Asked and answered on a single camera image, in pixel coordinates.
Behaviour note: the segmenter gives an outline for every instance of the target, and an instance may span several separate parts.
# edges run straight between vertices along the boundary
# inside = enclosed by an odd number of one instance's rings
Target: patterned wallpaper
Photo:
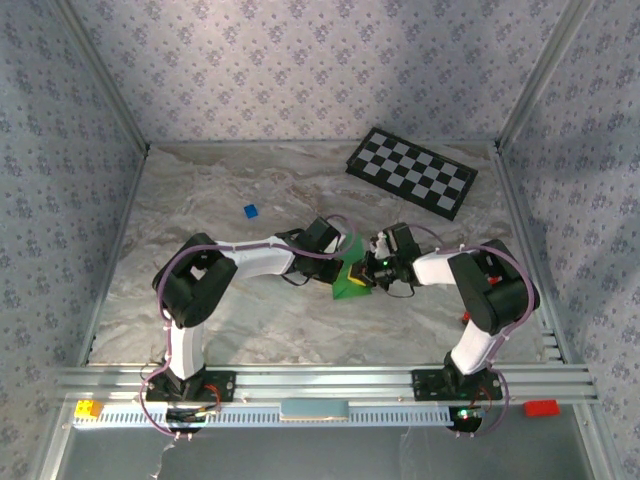
[[[145,139],[495,138],[566,0],[73,0]]]
[[[139,155],[43,1],[0,5],[0,478],[79,354]]]
[[[589,13],[507,153],[561,320],[640,478],[640,6]]]

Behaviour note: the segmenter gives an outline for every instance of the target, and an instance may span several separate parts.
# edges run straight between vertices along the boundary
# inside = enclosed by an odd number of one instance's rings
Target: marble surface
[[[429,147],[479,175],[454,222],[347,175],[355,143],[282,143],[153,148],[103,306],[91,363],[144,363],[164,350],[150,284],[194,233],[263,239],[306,227],[316,215],[348,215],[365,237],[397,221],[434,229],[447,243],[500,238],[519,256],[484,147]],[[253,203],[259,216],[245,217]],[[425,247],[434,246],[416,233]],[[295,288],[275,276],[235,281],[206,323],[210,364],[441,362],[459,340],[464,311],[453,286],[424,287],[411,299],[382,291],[333,301],[330,286]],[[534,319],[500,353],[509,362],[543,358]]]

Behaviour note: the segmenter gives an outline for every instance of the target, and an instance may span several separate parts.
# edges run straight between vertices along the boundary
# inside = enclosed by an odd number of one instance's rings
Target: small red object
[[[524,403],[524,414],[527,417],[552,417],[560,415],[560,407],[555,400],[531,400]]]

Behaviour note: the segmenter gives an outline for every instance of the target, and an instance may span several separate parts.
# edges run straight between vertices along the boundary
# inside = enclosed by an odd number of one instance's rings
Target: black and white checkerboard
[[[347,173],[453,220],[478,171],[374,128]]]

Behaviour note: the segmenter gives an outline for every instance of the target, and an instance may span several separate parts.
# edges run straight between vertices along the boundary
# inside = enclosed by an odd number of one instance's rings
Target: green block
[[[344,245],[349,245],[350,242],[351,234],[347,235]],[[362,285],[357,285],[347,278],[351,265],[356,263],[358,260],[362,260],[364,258],[364,254],[364,241],[362,239],[362,236],[357,235],[353,248],[349,250],[344,256],[340,257],[344,264],[342,265],[342,269],[338,274],[338,278],[331,287],[333,290],[334,300],[360,297],[362,295],[371,295],[371,287],[363,287]]]

